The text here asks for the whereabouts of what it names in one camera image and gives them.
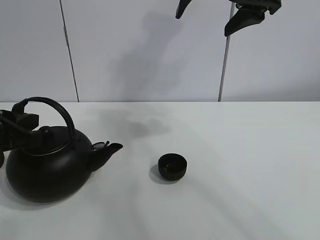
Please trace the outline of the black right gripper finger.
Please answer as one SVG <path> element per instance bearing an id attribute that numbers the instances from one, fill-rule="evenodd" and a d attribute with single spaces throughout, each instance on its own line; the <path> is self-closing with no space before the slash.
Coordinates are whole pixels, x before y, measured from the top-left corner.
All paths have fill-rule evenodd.
<path id="1" fill-rule="evenodd" d="M 175 13 L 175 18 L 180 19 L 186 10 L 187 6 L 190 4 L 192 0 L 179 0 L 176 13 Z"/>
<path id="2" fill-rule="evenodd" d="M 233 33 L 252 26 L 258 25 L 265 19 L 265 13 L 253 10 L 238 10 L 224 27 L 224 36 L 228 37 Z"/>

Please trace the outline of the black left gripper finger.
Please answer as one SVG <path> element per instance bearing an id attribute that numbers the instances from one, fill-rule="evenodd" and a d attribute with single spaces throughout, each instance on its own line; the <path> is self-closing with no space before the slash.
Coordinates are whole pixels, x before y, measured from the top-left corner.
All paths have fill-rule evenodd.
<path id="1" fill-rule="evenodd" d="M 20 113 L 12 111 L 12 128 L 17 130 L 34 130 L 39 126 L 39 115 L 34 113 Z"/>

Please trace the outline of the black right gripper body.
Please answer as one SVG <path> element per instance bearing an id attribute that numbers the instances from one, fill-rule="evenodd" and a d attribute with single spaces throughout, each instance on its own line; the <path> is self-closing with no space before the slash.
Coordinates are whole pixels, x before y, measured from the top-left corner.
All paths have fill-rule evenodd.
<path id="1" fill-rule="evenodd" d="M 282 7 L 281 0 L 230 0 L 235 3 L 237 9 L 269 11 L 273 15 Z"/>

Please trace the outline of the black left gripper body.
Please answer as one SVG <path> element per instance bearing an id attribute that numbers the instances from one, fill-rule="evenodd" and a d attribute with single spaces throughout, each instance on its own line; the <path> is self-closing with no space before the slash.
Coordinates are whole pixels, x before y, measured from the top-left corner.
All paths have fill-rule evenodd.
<path id="1" fill-rule="evenodd" d="M 5 152 L 11 151 L 12 158 L 29 161 L 44 146 L 47 131 L 44 129 L 18 130 L 12 128 L 14 116 L 12 111 L 0 111 L 0 165 L 5 162 Z"/>

